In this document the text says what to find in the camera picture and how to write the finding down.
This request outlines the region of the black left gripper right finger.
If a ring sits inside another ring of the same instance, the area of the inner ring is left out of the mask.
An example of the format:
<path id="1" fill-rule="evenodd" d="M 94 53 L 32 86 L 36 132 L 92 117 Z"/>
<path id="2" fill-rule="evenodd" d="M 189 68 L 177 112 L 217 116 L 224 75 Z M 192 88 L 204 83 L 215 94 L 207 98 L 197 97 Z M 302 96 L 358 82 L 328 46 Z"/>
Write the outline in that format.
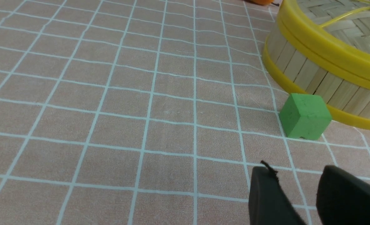
<path id="1" fill-rule="evenodd" d="M 370 184 L 326 165 L 319 179 L 316 208 L 323 225 L 370 225 Z"/>

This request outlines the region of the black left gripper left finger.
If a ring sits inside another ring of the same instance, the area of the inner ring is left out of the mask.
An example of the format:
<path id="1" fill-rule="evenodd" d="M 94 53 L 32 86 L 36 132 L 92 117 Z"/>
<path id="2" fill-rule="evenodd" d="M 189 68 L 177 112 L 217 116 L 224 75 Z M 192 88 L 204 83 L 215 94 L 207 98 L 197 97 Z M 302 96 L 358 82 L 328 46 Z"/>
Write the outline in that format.
<path id="1" fill-rule="evenodd" d="M 251 225 L 305 225 L 279 183 L 278 171 L 267 162 L 252 169 L 249 190 Z"/>

